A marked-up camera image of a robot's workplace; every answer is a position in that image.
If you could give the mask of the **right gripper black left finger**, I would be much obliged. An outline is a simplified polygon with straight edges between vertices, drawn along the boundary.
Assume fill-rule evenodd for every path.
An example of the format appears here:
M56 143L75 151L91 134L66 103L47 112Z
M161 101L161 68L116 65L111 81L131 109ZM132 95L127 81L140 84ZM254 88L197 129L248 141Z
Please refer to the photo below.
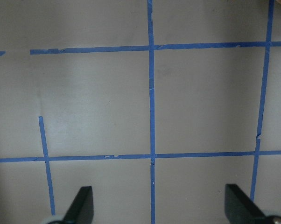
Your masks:
M63 224L91 224L94 217L92 186L81 187L62 219Z

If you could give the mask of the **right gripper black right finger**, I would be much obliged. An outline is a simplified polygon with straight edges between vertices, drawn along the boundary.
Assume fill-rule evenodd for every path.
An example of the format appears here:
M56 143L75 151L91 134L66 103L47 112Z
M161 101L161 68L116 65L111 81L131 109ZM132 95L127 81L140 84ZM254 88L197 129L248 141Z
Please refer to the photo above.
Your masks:
M231 224L264 224L266 220L237 184L225 185L225 216Z

